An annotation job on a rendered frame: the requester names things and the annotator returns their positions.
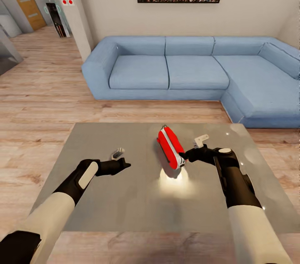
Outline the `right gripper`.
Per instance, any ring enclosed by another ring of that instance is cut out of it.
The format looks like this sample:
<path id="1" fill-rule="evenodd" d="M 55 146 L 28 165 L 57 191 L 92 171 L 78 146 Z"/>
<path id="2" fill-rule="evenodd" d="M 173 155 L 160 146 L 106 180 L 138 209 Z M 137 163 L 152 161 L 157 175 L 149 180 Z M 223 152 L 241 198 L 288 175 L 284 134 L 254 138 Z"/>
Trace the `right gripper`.
<path id="1" fill-rule="evenodd" d="M 189 159 L 189 161 L 191 163 L 193 163 L 196 160 L 200 160 L 200 161 L 203 161 L 206 163 L 206 161 L 204 159 L 204 153 L 208 149 L 208 147 L 206 144 L 203 144 L 203 145 L 204 145 L 204 147 L 199 148 L 199 149 L 193 148 L 191 150 L 188 150 L 185 153 L 179 152 L 179 155 L 185 160 Z"/>

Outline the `radio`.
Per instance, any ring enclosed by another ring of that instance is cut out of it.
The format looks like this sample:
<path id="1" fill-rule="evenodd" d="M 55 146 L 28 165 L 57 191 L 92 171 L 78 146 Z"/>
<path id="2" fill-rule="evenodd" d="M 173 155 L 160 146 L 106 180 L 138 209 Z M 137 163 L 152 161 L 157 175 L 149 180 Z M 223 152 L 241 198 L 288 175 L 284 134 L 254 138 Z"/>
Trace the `radio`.
<path id="1" fill-rule="evenodd" d="M 163 127 L 159 132 L 158 143 L 165 154 L 165 157 L 173 169 L 178 169 L 185 166 L 186 161 L 183 159 L 179 152 L 185 153 L 178 138 L 169 127 Z"/>

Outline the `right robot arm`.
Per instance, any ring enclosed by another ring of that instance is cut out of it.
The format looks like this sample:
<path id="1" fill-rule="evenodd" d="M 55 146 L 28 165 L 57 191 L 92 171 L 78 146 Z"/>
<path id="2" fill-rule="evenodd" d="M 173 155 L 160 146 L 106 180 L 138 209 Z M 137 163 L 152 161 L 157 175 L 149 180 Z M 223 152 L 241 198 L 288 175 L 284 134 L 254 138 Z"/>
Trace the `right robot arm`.
<path id="1" fill-rule="evenodd" d="M 216 166 L 230 217 L 237 264 L 293 264 L 281 245 L 259 200 L 250 177 L 242 174 L 232 149 L 208 149 L 207 134 L 192 141 L 193 149 L 179 155 Z"/>

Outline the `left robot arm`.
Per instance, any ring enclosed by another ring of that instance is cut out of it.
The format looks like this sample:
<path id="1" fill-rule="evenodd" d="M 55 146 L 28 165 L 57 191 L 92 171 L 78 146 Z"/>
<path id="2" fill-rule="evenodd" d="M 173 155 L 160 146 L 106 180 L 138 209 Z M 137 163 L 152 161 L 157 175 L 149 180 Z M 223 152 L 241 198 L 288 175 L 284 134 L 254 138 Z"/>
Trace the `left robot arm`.
<path id="1" fill-rule="evenodd" d="M 75 206 L 91 179 L 116 175 L 130 167 L 125 152 L 117 148 L 109 161 L 85 159 L 76 170 L 27 218 L 18 223 L 0 240 L 0 264 L 46 264 Z"/>

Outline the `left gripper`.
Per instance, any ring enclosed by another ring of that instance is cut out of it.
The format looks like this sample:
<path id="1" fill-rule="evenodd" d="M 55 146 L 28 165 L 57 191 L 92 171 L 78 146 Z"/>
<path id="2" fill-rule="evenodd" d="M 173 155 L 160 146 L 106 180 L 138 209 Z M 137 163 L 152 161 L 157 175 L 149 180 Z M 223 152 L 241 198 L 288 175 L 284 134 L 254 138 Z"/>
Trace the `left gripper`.
<path id="1" fill-rule="evenodd" d="M 119 160 L 114 161 L 106 161 L 109 166 L 108 173 L 106 175 L 116 175 L 120 171 L 126 169 L 126 167 L 130 167 L 131 164 L 126 163 L 124 157 Z"/>

